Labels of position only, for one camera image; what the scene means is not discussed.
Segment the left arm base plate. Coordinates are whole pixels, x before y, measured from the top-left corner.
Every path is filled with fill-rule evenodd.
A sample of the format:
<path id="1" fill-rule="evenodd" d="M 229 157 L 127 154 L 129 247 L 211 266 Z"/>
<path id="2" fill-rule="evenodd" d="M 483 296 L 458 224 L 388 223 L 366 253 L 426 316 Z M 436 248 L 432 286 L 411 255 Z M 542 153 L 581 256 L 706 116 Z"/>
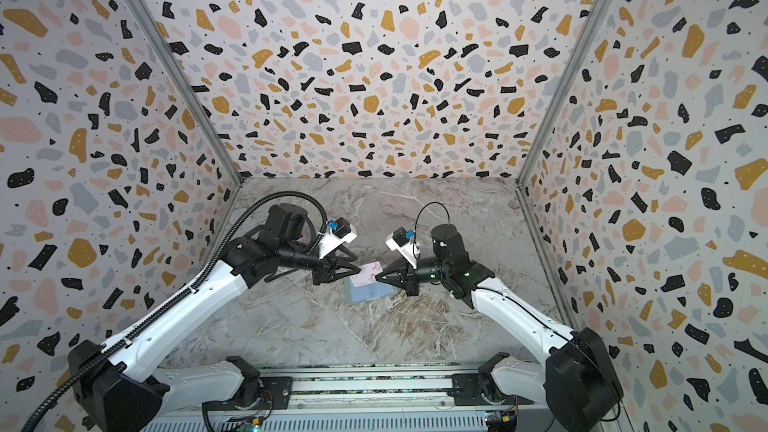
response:
<path id="1" fill-rule="evenodd" d="M 207 402 L 210 411 L 234 411 L 255 414 L 286 410 L 292 395 L 294 379 L 290 376 L 271 376 L 246 379 L 235 395 L 224 401 Z"/>

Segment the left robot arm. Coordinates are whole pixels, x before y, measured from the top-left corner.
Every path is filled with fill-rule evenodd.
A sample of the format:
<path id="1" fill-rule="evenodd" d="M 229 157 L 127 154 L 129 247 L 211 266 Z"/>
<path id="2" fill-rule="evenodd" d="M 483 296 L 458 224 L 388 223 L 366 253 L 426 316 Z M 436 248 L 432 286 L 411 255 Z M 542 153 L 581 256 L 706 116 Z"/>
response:
<path id="1" fill-rule="evenodd" d="M 185 369 L 160 365 L 203 322 L 261 282 L 290 269 L 310 271 L 316 285 L 359 273 L 347 248 L 356 236 L 344 218 L 311 227 L 304 208 L 271 206 L 265 223 L 226 243 L 191 284 L 141 321 L 101 344 L 78 345 L 68 357 L 76 401 L 102 431 L 140 431 L 158 415 L 214 402 L 271 407 L 274 395 L 260 371 L 240 356 Z"/>

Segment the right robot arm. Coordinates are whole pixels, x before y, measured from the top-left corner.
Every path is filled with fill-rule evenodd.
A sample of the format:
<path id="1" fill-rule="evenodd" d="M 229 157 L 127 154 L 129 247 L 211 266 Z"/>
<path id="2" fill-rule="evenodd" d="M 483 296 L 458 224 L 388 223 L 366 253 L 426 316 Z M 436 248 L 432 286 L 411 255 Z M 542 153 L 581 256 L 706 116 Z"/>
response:
<path id="1" fill-rule="evenodd" d="M 567 431 L 590 431 L 619 418 L 620 382 L 594 330 L 576 331 L 517 296 L 490 268 L 470 258 L 454 225 L 434 227 L 431 243 L 432 256 L 423 258 L 416 233 L 396 229 L 386 244 L 401 257 L 378 273 L 377 281 L 409 296 L 418 295 L 423 284 L 440 285 L 500 325 L 535 358 L 529 363 L 499 352 L 476 372 L 453 376 L 449 394 L 456 404 L 498 407 L 490 418 L 496 430 L 515 429 L 520 399 L 546 405 L 552 422 Z"/>

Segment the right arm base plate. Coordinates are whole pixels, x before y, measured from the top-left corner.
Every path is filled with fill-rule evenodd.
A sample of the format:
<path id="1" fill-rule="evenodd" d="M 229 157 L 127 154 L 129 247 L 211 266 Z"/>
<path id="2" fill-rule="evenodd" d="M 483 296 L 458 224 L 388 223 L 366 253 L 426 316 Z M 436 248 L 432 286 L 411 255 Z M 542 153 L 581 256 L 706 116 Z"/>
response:
<path id="1" fill-rule="evenodd" d="M 504 406 L 531 405 L 532 401 L 524 397 L 503 394 L 492 384 L 488 374 L 458 373 L 451 376 L 451 386 L 447 394 L 453 398 L 456 406 Z"/>

